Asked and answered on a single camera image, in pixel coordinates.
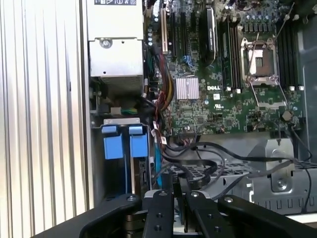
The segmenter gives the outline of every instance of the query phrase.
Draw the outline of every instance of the silver heatsink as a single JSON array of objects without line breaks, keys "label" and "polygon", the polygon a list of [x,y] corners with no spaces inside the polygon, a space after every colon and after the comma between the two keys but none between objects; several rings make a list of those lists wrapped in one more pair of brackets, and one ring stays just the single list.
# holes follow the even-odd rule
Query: silver heatsink
[{"label": "silver heatsink", "polygon": [[176,99],[199,99],[198,77],[180,77],[176,79]]}]

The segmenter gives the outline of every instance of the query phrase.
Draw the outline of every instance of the motherboard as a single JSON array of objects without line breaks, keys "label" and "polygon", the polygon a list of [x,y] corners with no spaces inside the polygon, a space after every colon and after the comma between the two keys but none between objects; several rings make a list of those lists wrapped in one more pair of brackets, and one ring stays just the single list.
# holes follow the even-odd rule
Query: motherboard
[{"label": "motherboard", "polygon": [[[278,0],[156,1],[146,43],[159,44],[175,93],[165,135],[283,130],[304,123],[292,5]],[[160,88],[158,70],[150,87]]]}]

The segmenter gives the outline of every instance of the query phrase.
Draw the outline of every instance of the ribbed metal surface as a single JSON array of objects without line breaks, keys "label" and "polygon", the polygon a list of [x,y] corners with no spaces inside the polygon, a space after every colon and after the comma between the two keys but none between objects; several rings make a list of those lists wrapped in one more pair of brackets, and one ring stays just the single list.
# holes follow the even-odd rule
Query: ribbed metal surface
[{"label": "ribbed metal surface", "polygon": [[181,77],[176,79],[177,100],[199,99],[199,82],[197,77]]},{"label": "ribbed metal surface", "polygon": [[78,4],[0,0],[1,238],[86,210]]}]

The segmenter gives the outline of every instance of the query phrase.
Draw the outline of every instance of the power supply label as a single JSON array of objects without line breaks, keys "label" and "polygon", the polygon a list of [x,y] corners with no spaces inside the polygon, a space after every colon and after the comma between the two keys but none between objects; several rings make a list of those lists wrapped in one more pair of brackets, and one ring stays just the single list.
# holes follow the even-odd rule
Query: power supply label
[{"label": "power supply label", "polygon": [[95,5],[135,6],[137,0],[95,0]]}]

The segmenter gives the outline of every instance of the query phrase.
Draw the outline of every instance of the cpu socket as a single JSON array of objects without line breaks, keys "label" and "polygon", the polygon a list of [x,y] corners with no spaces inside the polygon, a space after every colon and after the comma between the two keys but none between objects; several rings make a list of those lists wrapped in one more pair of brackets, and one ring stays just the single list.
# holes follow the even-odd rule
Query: cpu socket
[{"label": "cpu socket", "polygon": [[[251,87],[258,107],[278,109],[287,106],[287,99],[279,83],[275,42],[272,38],[267,41],[252,41],[243,38],[241,42],[242,77],[246,87]],[[282,101],[273,103],[262,102],[257,96],[257,88],[279,88]]]}]

